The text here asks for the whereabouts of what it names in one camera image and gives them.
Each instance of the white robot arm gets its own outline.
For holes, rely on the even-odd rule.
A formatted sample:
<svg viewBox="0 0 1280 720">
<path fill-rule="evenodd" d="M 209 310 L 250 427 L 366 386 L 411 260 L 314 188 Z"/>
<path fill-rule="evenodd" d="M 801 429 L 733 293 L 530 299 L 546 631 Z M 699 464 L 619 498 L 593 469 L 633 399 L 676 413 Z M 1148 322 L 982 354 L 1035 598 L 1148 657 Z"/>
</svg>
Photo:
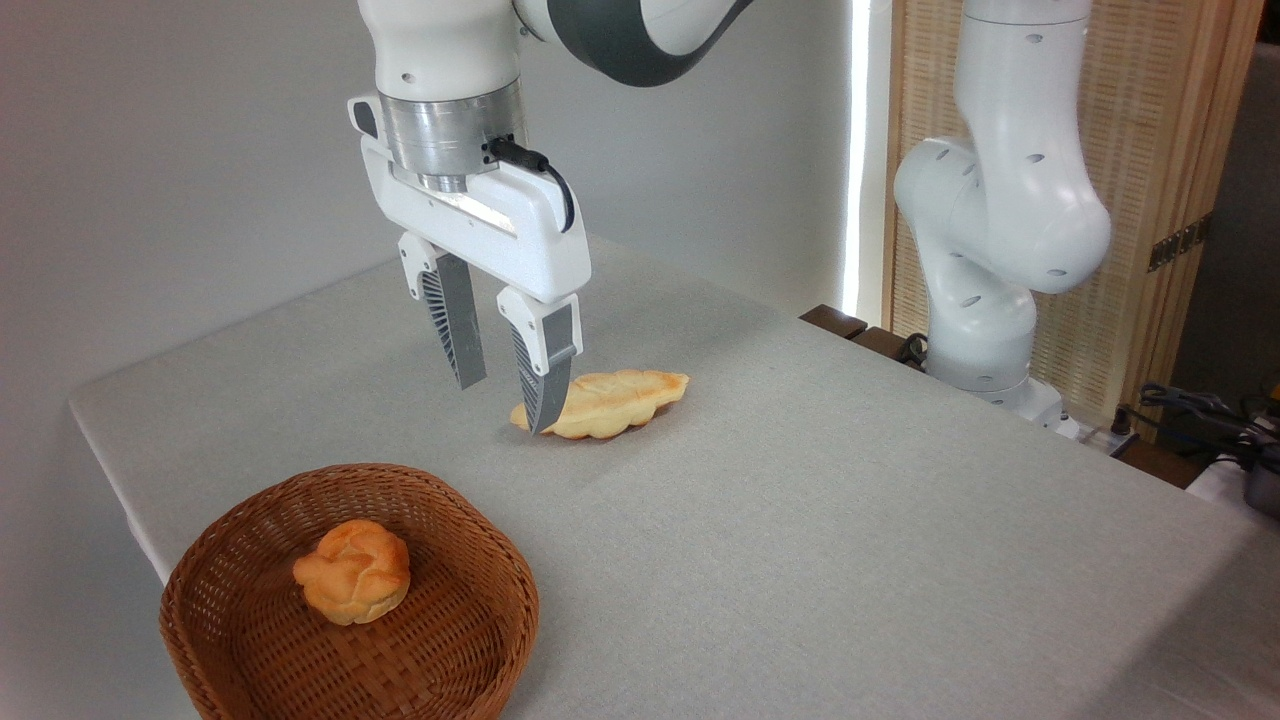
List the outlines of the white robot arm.
<svg viewBox="0 0 1280 720">
<path fill-rule="evenodd" d="M 360 0 L 378 95 L 348 102 L 365 168 L 460 384 L 485 377 L 470 266 L 507 287 L 532 432 L 559 418 L 591 275 L 568 183 L 525 142 L 521 23 L 634 86 L 687 72 L 751 0 Z"/>
<path fill-rule="evenodd" d="M 1076 122 L 1089 5 L 966 0 L 955 96 L 973 140 L 924 141 L 895 181 L 928 286 L 928 373 L 1068 436 L 1061 396 L 1028 374 L 1030 290 L 1083 283 L 1111 240 Z"/>
</svg>

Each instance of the wicker basket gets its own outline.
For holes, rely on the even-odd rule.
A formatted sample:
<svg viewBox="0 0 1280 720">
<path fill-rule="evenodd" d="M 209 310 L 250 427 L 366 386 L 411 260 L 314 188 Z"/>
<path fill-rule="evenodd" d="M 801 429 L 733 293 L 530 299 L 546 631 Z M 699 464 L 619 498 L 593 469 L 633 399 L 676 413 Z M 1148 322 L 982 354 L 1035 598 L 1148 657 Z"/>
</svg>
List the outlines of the wicker basket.
<svg viewBox="0 0 1280 720">
<path fill-rule="evenodd" d="M 334 525 L 408 544 L 407 597 L 366 625 L 307 607 L 293 561 Z M 237 505 L 187 550 L 160 632 L 204 717 L 497 717 L 529 661 L 538 591 L 525 559 L 453 488 L 397 465 L 335 465 Z"/>
</svg>

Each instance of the gray tablecloth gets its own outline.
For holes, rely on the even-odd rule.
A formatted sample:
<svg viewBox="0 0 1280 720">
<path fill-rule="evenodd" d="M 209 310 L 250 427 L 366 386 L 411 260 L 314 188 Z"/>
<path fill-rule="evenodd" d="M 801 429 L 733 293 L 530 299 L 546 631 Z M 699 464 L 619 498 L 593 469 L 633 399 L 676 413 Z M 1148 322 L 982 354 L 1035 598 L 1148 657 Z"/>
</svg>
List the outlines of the gray tablecloth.
<svg viewBox="0 0 1280 720">
<path fill-rule="evenodd" d="M 334 462 L 426 469 L 541 596 L 511 717 L 1276 717 L 1280 542 L 799 320 L 593 245 L 576 372 L 692 377 L 609 442 L 460 392 L 387 265 L 79 389 L 166 577 L 215 518 Z"/>
</svg>

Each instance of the flat bread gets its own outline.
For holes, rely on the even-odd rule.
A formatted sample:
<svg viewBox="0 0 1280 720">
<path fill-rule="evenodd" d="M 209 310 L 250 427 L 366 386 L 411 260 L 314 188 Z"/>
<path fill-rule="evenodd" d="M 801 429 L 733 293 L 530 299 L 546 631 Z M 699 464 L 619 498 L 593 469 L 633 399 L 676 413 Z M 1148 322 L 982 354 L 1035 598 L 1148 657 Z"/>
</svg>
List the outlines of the flat bread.
<svg viewBox="0 0 1280 720">
<path fill-rule="evenodd" d="M 689 375 L 660 370 L 589 373 L 568 384 L 559 420 L 543 430 L 563 438 L 611 438 L 632 425 L 645 425 L 659 407 L 685 396 Z M 511 411 L 511 421 L 529 430 L 525 404 Z"/>
</svg>

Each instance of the bread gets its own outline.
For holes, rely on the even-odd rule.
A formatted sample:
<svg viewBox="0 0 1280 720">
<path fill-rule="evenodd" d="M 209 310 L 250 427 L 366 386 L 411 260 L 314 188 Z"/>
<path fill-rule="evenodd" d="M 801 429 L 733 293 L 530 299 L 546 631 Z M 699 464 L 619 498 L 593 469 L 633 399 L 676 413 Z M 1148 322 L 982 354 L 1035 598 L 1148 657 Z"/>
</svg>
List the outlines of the bread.
<svg viewBox="0 0 1280 720">
<path fill-rule="evenodd" d="M 631 425 L 644 425 L 664 405 L 685 396 L 689 375 L 659 370 L 590 373 L 568 384 L 559 420 L 543 430 L 570 439 L 611 438 Z M 529 430 L 525 405 L 511 411 L 511 421 Z"/>
<path fill-rule="evenodd" d="M 370 623 L 408 592 L 408 547 L 372 520 L 347 520 L 293 564 L 302 597 L 332 623 Z"/>
</svg>

